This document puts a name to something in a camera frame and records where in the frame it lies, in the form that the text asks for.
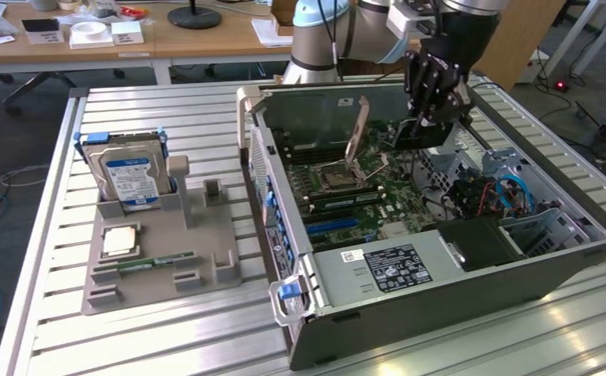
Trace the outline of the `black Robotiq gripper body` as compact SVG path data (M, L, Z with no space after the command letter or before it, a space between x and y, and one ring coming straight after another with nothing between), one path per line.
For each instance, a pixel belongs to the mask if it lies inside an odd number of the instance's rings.
M460 74L469 76L498 28L501 13L480 16L461 11L445 12L441 7L434 7L433 12L436 32L421 43L421 54L432 54L450 67L458 65Z

